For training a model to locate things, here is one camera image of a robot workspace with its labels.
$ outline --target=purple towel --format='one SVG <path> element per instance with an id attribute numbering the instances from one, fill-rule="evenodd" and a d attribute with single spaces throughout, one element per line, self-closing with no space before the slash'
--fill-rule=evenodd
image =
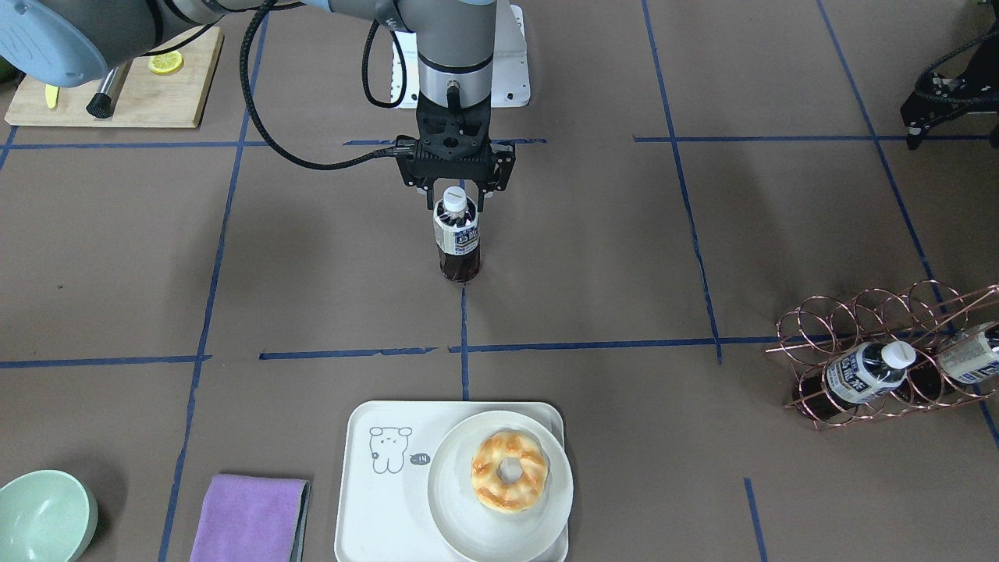
<path id="1" fill-rule="evenodd" d="M 205 494 L 191 562 L 295 562 L 309 482 L 217 474 Z"/>

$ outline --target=wire bottle rack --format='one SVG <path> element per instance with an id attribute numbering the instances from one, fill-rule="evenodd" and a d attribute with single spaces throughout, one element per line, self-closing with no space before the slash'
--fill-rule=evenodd
<path id="1" fill-rule="evenodd" d="M 954 384 L 935 368 L 934 357 L 953 345 L 948 339 L 968 327 L 970 313 L 997 304 L 999 284 L 962 294 L 932 279 L 900 293 L 865 289 L 847 301 L 813 296 L 780 318 L 777 346 L 765 352 L 787 357 L 796 387 L 784 407 L 796 408 L 818 430 L 955 408 L 994 394 L 999 377 L 967 387 Z M 908 342 L 916 350 L 916 363 L 894 391 L 855 408 L 844 408 L 829 399 L 822 373 L 845 351 L 868 341 Z M 925 373 L 924 367 L 933 367 L 931 372 L 940 378 L 939 387 L 933 385 L 939 392 L 927 392 L 925 385 L 913 384 L 912 374 Z M 831 417 L 816 413 L 810 405 L 815 403 L 813 398 L 823 395 L 838 410 Z"/>

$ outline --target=white plate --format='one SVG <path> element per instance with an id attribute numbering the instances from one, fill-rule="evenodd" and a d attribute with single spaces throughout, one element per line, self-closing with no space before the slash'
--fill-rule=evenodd
<path id="1" fill-rule="evenodd" d="M 472 487 L 472 458 L 498 431 L 534 438 L 548 463 L 540 499 L 520 513 L 484 506 Z M 572 470 L 565 451 L 541 424 L 507 411 L 484 412 L 455 426 L 431 463 L 427 483 L 431 515 L 445 541 L 473 562 L 527 562 L 545 551 L 565 527 L 572 508 Z"/>

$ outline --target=bottle with clear liquid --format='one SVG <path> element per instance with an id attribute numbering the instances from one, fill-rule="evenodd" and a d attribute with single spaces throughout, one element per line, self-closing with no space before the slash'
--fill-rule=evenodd
<path id="1" fill-rule="evenodd" d="M 934 357 L 936 367 L 927 362 L 909 373 L 909 381 L 918 392 L 909 387 L 903 388 L 899 395 L 905 401 L 921 405 L 957 392 L 944 384 L 941 375 L 959 389 L 967 389 L 999 375 L 999 322 L 987 322 L 963 330 L 945 340 L 939 349 Z"/>
<path id="2" fill-rule="evenodd" d="M 916 350 L 905 342 L 865 342 L 829 363 L 822 373 L 803 380 L 801 392 L 794 389 L 794 400 L 820 393 L 798 403 L 798 409 L 811 417 L 807 405 L 816 418 L 829 421 L 841 413 L 840 408 L 851 411 L 898 388 L 915 361 Z M 828 393 L 822 392 L 823 380 Z"/>
<path id="3" fill-rule="evenodd" d="M 464 283 L 479 274 L 479 213 L 461 187 L 449 187 L 435 206 L 434 235 L 445 277 Z"/>

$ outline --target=bottle label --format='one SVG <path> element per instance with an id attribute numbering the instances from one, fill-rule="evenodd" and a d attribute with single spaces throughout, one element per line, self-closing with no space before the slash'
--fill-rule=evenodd
<path id="1" fill-rule="evenodd" d="M 448 226 L 441 221 L 434 221 L 434 236 L 438 247 L 446 254 L 464 256 L 479 247 L 479 225 L 476 221 L 465 226 Z"/>
<path id="2" fill-rule="evenodd" d="M 851 404 L 863 404 L 874 396 L 891 392 L 901 384 L 880 381 L 864 367 L 862 360 L 867 345 L 855 347 L 825 369 L 825 384 L 829 391 Z"/>
<path id="3" fill-rule="evenodd" d="M 946 349 L 937 357 L 937 365 L 948 377 L 964 383 L 975 384 L 999 371 L 999 353 L 992 351 L 985 330 L 991 325 L 983 324 L 954 336 L 944 342 Z"/>

